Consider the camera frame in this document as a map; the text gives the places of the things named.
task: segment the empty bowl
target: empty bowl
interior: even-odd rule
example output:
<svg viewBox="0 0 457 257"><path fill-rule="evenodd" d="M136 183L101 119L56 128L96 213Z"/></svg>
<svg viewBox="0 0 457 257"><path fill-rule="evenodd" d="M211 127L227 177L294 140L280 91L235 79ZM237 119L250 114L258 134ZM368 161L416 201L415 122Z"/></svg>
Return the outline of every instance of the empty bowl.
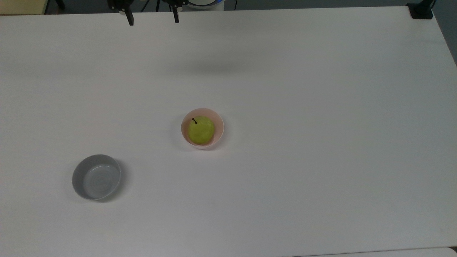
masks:
<svg viewBox="0 0 457 257"><path fill-rule="evenodd" d="M121 168L107 155L92 155L73 172L73 188L82 198L99 200L112 194L121 180Z"/></svg>

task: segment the bowl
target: bowl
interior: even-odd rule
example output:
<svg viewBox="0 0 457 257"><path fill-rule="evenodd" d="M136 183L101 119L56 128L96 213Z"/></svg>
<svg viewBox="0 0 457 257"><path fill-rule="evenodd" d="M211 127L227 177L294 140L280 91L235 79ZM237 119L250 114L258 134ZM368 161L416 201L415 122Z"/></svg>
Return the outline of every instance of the bowl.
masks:
<svg viewBox="0 0 457 257"><path fill-rule="evenodd" d="M111 195L121 181L121 168L107 155L92 155L78 164L72 184L82 198L99 200Z"/></svg>
<svg viewBox="0 0 457 257"><path fill-rule="evenodd" d="M213 137L209 140L208 143L204 145L198 145L192 142L189 139L189 136L187 135L187 129L189 128L189 124L192 120L192 118L195 118L195 116L206 116L208 117L213 123L214 123L214 135ZM188 113L184 119L182 120L181 123L181 133L184 139L193 147L197 149L207 149L210 146L213 146L215 143L221 139L222 134L224 133L224 122L222 121L222 118L219 116L219 114L211 109L206 109L206 108L199 108L191 111Z"/></svg>

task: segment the black mount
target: black mount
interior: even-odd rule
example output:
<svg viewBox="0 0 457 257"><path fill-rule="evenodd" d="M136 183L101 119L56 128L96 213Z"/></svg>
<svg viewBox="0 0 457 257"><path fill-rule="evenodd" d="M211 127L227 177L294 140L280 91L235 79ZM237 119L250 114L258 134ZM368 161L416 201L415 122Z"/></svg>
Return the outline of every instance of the black mount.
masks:
<svg viewBox="0 0 457 257"><path fill-rule="evenodd" d="M431 12L430 5L433 0L423 0L418 4L406 4L409 7L409 12L413 19L431 20L433 13Z"/></svg>
<svg viewBox="0 0 457 257"><path fill-rule="evenodd" d="M130 26L133 26L133 14L132 10L130 9L130 5L133 3L133 0L107 0L108 6L111 10L118 9L119 11L123 11L125 16L127 16L128 23Z"/></svg>

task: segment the white table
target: white table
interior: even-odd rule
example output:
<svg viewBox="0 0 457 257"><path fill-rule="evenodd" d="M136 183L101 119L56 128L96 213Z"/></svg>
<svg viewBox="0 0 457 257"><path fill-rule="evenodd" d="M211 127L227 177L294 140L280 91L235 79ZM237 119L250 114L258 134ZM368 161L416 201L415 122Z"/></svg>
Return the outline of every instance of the white table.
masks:
<svg viewBox="0 0 457 257"><path fill-rule="evenodd" d="M0 256L457 245L457 69L407 7L0 17ZM184 115L221 114L211 151ZM118 159L119 194L71 176Z"/></svg>

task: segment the pink bowl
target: pink bowl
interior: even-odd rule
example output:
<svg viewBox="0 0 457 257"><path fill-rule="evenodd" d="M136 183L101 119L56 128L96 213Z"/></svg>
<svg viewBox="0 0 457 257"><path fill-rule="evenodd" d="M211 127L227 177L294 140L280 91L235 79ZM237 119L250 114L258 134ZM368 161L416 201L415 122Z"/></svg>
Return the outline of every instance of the pink bowl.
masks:
<svg viewBox="0 0 457 257"><path fill-rule="evenodd" d="M192 118L195 118L195 116L206 116L214 123L214 135L211 138L211 140L209 140L209 142L204 145L195 144L189 139L189 136L187 136L187 129L189 128L189 124ZM217 143L219 139L221 139L222 133L224 133L224 122L222 121L222 118L219 116L219 114L213 110L206 108L195 109L188 113L182 120L181 133L184 139L193 147L197 149L206 149L212 146L213 144Z"/></svg>

